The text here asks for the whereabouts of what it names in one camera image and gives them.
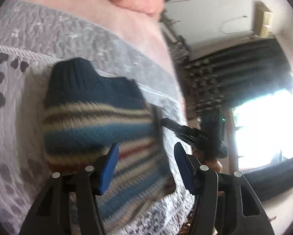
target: bedspread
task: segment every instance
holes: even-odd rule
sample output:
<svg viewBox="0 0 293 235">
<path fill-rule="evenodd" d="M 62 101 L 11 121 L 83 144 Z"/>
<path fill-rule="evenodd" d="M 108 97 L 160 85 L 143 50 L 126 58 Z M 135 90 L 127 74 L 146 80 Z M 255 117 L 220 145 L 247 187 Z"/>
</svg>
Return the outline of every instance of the bedspread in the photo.
<svg viewBox="0 0 293 235">
<path fill-rule="evenodd" d="M 17 234 L 43 183 L 43 100 L 51 68 L 62 59 L 83 57 L 100 75 L 135 79 L 147 102 L 163 117 L 185 124 L 176 79 L 103 27 L 48 7 L 6 0 L 0 8 L 0 220 Z M 193 205 L 184 188 L 173 147 L 163 129 L 176 191 L 149 206 L 117 234 L 176 234 Z"/>
</svg>

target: striped curtain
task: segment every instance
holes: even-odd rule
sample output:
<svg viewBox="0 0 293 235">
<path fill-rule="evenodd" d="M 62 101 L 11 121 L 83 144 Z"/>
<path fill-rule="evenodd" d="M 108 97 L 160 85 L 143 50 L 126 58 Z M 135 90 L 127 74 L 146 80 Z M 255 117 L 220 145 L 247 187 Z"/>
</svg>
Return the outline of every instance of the striped curtain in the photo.
<svg viewBox="0 0 293 235">
<path fill-rule="evenodd" d="M 291 73 L 276 39 L 233 46 L 185 64 L 187 94 L 196 116 L 283 88 L 292 91 Z"/>
</svg>

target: white wall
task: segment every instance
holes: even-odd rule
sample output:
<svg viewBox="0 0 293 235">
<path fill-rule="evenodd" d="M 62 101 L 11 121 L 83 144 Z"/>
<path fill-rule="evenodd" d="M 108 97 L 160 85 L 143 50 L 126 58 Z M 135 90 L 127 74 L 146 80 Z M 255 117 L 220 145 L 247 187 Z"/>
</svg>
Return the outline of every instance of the white wall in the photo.
<svg viewBox="0 0 293 235">
<path fill-rule="evenodd" d="M 253 26 L 253 10 L 256 0 L 189 0 L 166 4 L 167 15 L 180 20 L 174 28 L 192 48 L 192 58 L 239 44 L 249 36 Z M 273 12 L 271 31 L 276 35 L 286 56 L 293 65 L 293 9 L 287 0 L 261 0 Z M 248 18 L 226 23 L 223 34 L 220 27 L 232 18 L 248 15 Z"/>
</svg>

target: cable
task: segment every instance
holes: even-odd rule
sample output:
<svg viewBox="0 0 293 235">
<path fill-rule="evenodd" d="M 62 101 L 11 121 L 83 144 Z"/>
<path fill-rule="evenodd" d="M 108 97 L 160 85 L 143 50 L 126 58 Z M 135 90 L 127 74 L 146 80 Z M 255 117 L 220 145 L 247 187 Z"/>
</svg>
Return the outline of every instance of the cable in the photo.
<svg viewBox="0 0 293 235">
<path fill-rule="evenodd" d="M 174 1 L 174 2 L 185 2 L 185 1 L 190 1 L 190 0 L 180 0 L 180 1 Z"/>
<path fill-rule="evenodd" d="M 223 31 L 223 27 L 224 27 L 227 23 L 229 23 L 229 22 L 233 22 L 233 21 L 238 20 L 238 19 L 244 19 L 244 18 L 247 18 L 247 17 L 248 17 L 248 15 L 243 15 L 243 16 L 241 16 L 241 17 L 236 17 L 236 18 L 232 18 L 232 19 L 226 20 L 226 21 L 222 22 L 222 24 L 220 25 L 220 27 L 219 27 L 219 31 L 220 31 L 221 33 L 224 33 L 224 34 L 249 32 L 249 31 L 241 31 L 241 32 L 227 33 L 227 32 L 224 32 L 224 31 Z"/>
</svg>

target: bright window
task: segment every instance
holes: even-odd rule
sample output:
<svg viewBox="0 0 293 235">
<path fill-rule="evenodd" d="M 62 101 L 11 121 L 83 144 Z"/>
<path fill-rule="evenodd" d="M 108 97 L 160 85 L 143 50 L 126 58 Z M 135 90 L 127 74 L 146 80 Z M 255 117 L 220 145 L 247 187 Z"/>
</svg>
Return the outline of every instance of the bright window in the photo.
<svg viewBox="0 0 293 235">
<path fill-rule="evenodd" d="M 287 90 L 232 109 L 239 169 L 293 157 L 293 96 Z"/>
</svg>

